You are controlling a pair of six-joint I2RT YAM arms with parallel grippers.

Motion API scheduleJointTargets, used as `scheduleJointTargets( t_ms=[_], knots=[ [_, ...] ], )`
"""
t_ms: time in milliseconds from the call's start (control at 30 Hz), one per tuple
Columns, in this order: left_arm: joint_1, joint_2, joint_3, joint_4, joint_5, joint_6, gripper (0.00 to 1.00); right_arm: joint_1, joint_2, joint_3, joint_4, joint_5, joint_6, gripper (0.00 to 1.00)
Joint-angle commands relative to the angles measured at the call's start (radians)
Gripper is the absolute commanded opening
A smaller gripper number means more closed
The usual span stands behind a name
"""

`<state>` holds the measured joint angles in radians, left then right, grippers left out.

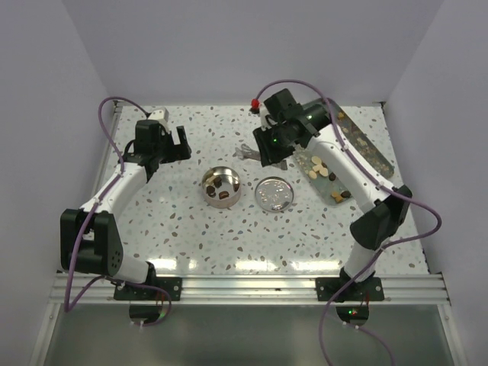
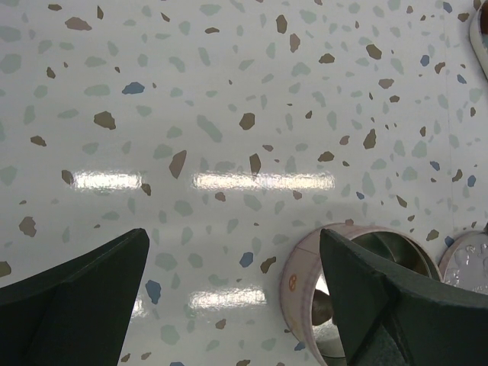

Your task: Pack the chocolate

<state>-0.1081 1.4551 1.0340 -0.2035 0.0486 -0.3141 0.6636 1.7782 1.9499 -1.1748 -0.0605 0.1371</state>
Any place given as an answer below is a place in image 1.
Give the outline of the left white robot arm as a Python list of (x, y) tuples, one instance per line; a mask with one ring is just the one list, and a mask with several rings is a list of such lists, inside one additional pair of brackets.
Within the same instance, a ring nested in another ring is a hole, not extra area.
[(60, 261), (64, 270), (132, 282), (132, 291), (144, 300), (156, 295), (159, 282), (153, 277), (153, 265), (124, 253), (117, 220), (160, 165), (191, 158), (185, 128), (176, 127), (176, 133), (178, 143), (162, 122), (138, 121), (134, 139), (105, 185), (79, 209), (62, 213)]

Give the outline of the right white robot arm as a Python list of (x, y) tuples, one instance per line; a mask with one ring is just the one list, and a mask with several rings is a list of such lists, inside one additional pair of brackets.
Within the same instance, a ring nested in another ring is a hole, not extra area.
[(265, 101), (252, 99), (249, 111), (261, 119), (252, 134), (262, 166), (278, 164), (298, 148), (306, 149), (321, 158), (361, 210), (349, 227), (354, 245), (339, 282), (344, 297), (359, 298), (374, 273), (375, 255), (405, 220), (411, 190), (395, 186), (375, 171), (344, 136), (327, 99), (304, 106), (285, 88)]

